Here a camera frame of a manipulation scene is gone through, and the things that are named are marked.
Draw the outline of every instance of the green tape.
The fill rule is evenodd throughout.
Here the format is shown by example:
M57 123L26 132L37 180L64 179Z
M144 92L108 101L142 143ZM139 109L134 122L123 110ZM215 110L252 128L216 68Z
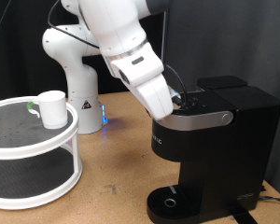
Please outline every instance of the green tape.
M27 109L32 109L33 104L34 104L34 102L33 102L33 101L30 101L30 102L27 104Z

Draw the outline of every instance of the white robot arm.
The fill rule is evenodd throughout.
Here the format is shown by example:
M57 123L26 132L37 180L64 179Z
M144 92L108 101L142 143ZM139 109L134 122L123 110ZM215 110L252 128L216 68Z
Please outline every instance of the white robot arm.
M163 64L147 42L139 19L162 12L172 0L79 0L83 17L99 42L113 77L123 84L154 119L173 111Z
M62 4L67 11L78 17L79 23L58 28L98 45L97 39L80 15L78 1L62 0ZM93 68L82 63L82 57L100 54L100 50L55 29L48 29L44 33L43 47L48 56L55 59L65 72L68 102L79 115L78 133L97 132L104 125L103 109L98 99L97 74Z

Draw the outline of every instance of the blue led light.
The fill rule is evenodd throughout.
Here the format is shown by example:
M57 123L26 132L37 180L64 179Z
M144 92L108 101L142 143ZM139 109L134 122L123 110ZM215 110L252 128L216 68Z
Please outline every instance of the blue led light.
M103 123L107 123L108 119L105 117L105 105L102 105L102 109L103 109Z

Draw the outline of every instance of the two-tier stand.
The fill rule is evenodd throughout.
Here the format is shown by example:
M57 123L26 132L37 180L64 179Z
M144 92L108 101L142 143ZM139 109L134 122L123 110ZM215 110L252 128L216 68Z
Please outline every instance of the two-tier stand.
M52 202L79 180L76 110L66 104L68 123L43 127L27 110L35 96L0 101L0 208L25 209Z

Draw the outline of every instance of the white mug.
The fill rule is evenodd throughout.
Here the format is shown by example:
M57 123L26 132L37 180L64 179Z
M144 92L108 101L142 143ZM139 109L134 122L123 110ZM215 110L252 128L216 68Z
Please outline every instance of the white mug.
M39 113L32 109L33 104L39 105L44 127L47 129L59 129L67 124L67 109L65 93L63 91L45 91L37 96L37 101L30 101L27 109L30 113Z

